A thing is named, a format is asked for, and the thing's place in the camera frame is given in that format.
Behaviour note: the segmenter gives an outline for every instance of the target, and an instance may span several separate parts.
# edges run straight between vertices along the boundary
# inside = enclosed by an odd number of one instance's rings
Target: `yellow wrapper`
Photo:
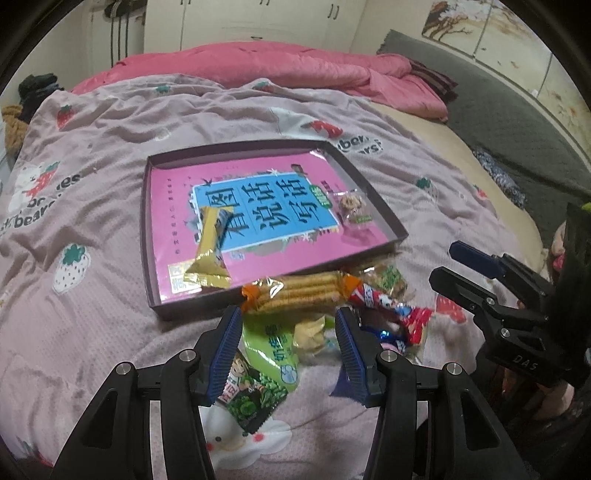
[[[232,279],[223,261],[220,244],[232,207],[203,207],[203,232],[195,262],[185,272],[184,280],[202,287],[229,288]]]

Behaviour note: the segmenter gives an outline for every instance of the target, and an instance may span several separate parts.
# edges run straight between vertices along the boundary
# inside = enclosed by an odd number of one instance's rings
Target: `red wrapper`
[[[423,329],[433,313],[432,309],[411,308],[404,303],[398,303],[385,293],[361,281],[349,296],[348,302],[358,307],[378,310],[389,317],[393,317],[395,321],[407,328],[409,345],[421,343]]]

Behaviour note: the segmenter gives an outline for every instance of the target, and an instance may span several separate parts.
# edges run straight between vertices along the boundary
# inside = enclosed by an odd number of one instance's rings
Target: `pink duvet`
[[[226,88],[267,78],[283,87],[341,90],[423,118],[447,118],[445,104],[410,71],[408,59],[395,54],[355,55],[265,41],[217,43],[129,57],[85,80],[73,92],[167,73],[213,80]]]

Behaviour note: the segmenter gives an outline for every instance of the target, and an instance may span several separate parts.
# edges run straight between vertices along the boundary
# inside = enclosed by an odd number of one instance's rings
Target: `patterned cloth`
[[[419,306],[435,309],[428,278],[440,265],[490,288],[449,257],[455,240],[520,257],[515,236],[462,172],[367,101],[332,90],[253,88],[262,81],[224,89],[182,75],[142,77],[80,96],[55,92],[36,113],[0,199],[0,434],[16,455],[33,450],[55,462],[117,363],[163,363],[219,321],[163,322],[148,306],[139,212],[149,155],[228,141],[332,142],[407,228],[397,266]],[[417,187],[425,175],[429,182]],[[515,304],[500,286],[492,290]],[[471,372],[482,342],[469,315],[459,323],[434,313],[423,363],[456,361]],[[217,478],[344,480],[363,472],[378,410],[330,396],[339,370],[305,369],[275,422],[255,436],[236,437],[222,408],[202,414]],[[164,480],[159,412],[156,402],[151,454],[154,479]]]
[[[482,147],[475,148],[472,153],[507,198],[523,210],[525,208],[525,194],[521,192],[509,174],[500,168],[492,155]]]

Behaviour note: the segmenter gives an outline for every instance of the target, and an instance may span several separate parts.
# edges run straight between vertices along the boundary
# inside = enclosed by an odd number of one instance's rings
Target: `green snack bag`
[[[261,375],[288,391],[294,391],[298,381],[293,338],[294,325],[285,315],[246,314],[243,317],[242,340],[248,361]]]
[[[241,428],[255,434],[287,396],[287,389],[251,367],[236,352],[226,387],[218,398]]]

